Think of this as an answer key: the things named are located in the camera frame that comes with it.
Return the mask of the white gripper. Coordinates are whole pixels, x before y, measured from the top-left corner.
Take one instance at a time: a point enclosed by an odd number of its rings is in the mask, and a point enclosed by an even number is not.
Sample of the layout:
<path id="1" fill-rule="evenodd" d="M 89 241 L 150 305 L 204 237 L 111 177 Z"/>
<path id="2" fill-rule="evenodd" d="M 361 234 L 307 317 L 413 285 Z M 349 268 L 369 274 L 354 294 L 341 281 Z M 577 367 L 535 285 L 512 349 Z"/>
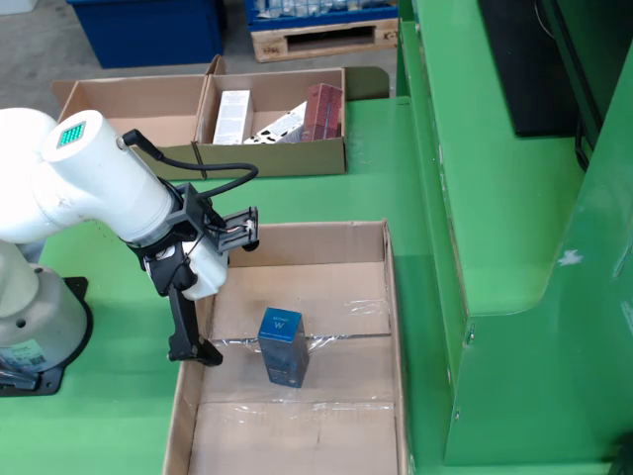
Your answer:
<path id="1" fill-rule="evenodd" d="M 228 252 L 210 243 L 184 243 L 172 253 L 147 261 L 147 272 L 161 297 L 167 297 L 174 322 L 170 361 L 219 366 L 223 355 L 200 334 L 193 301 L 216 295 L 226 283 Z"/>

